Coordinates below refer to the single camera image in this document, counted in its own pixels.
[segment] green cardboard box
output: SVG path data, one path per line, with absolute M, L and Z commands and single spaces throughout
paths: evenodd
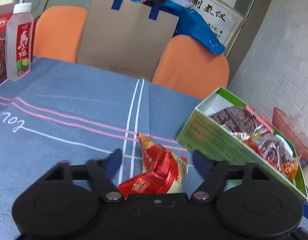
M 244 165 L 248 162 L 257 163 L 293 191 L 300 200 L 307 201 L 307 189 L 300 166 L 296 174 L 295 187 L 279 171 L 266 163 L 261 156 L 246 144 L 231 136 L 228 130 L 209 117 L 230 106 L 245 107 L 246 104 L 228 90 L 224 88 L 217 89 L 195 107 L 180 134 L 177 136 L 177 141 L 190 152 L 199 150 L 209 159 L 227 160 L 231 164 L 236 165 Z M 279 134 L 284 137 L 276 128 L 274 128 L 274 134 Z M 297 154 L 294 146 L 285 137 L 284 139 L 291 147 L 294 157 L 296 157 Z

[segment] table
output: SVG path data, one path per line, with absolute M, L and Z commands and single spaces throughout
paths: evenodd
M 183 190 L 191 195 L 202 179 L 175 138 L 199 102 L 143 79 L 36 57 L 29 75 L 0 86 L 0 239 L 18 236 L 14 200 L 60 160 L 83 164 L 121 148 L 113 183 L 140 174 L 137 131 L 188 158 Z

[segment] metal screw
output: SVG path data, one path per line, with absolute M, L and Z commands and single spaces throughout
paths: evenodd
M 209 198 L 209 194 L 205 191 L 198 191 L 194 193 L 194 198 L 198 200 L 206 200 Z
M 117 191 L 112 191 L 106 194 L 108 200 L 119 200 L 122 197 L 122 194 Z

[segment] red bottle label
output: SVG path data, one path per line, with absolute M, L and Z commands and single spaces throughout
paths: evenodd
M 29 68 L 30 56 L 30 31 L 32 22 L 24 23 L 18 26 L 16 36 L 16 67 L 18 77 L 27 72 Z

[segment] orange chair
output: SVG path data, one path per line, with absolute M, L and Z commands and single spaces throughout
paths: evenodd
M 167 44 L 152 83 L 206 98 L 218 87 L 227 87 L 229 66 L 223 54 L 213 55 L 195 39 L 178 35 Z
M 75 63 L 87 10 L 53 6 L 37 22 L 33 55 Z

